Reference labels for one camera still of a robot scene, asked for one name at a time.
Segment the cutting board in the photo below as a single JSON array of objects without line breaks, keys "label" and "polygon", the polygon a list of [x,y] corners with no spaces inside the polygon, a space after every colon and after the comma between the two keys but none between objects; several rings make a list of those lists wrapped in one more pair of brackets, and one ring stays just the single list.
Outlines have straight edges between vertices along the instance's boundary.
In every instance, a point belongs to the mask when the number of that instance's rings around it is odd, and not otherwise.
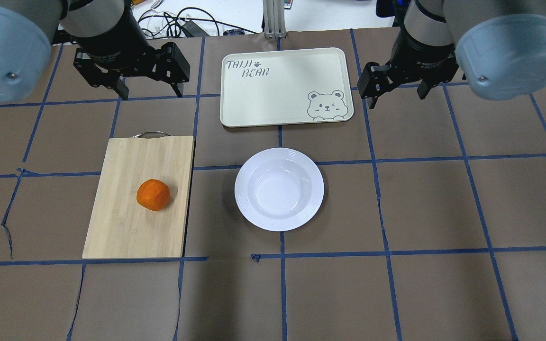
[{"label": "cutting board", "polygon": [[[84,259],[182,257],[193,162],[193,136],[112,138],[85,238]],[[138,187],[159,179],[171,203],[150,211]]]}]

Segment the white tray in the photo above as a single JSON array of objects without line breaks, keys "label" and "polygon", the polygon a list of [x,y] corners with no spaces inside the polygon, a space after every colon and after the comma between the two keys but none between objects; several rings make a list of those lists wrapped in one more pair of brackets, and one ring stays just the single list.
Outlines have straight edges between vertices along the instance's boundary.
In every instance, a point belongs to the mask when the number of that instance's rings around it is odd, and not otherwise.
[{"label": "white tray", "polygon": [[229,54],[222,68],[220,121],[227,127],[353,116],[345,53],[338,48]]}]

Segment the tray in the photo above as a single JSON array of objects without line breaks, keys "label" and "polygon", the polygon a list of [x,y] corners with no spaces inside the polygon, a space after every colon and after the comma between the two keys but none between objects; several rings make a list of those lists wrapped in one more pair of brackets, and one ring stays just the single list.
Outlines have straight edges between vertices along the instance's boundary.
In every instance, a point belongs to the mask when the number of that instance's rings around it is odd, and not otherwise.
[{"label": "tray", "polygon": [[346,121],[353,100],[345,53],[312,48],[223,59],[220,121],[227,127]]},{"label": "tray", "polygon": [[[84,259],[182,257],[193,145],[193,136],[109,140]],[[171,203],[161,211],[136,202],[148,179],[170,188]]]}]

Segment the bear drawing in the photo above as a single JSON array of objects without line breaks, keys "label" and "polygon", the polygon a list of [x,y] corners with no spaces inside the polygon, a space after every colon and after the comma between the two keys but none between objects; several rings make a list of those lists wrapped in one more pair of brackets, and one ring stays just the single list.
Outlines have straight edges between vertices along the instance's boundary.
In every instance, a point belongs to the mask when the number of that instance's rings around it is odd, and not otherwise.
[{"label": "bear drawing", "polygon": [[313,121],[343,119],[349,112],[349,108],[347,108],[345,101],[343,101],[345,95],[340,90],[321,94],[312,91],[308,97],[310,104],[307,114]]}]

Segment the orange ball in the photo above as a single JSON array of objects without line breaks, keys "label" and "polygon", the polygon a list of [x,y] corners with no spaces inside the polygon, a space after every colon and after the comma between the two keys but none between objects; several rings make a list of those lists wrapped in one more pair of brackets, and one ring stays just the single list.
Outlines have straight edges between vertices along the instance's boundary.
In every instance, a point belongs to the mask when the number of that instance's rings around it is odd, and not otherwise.
[{"label": "orange ball", "polygon": [[170,189],[162,181],[148,179],[138,188],[136,201],[151,211],[159,211],[170,202]]}]

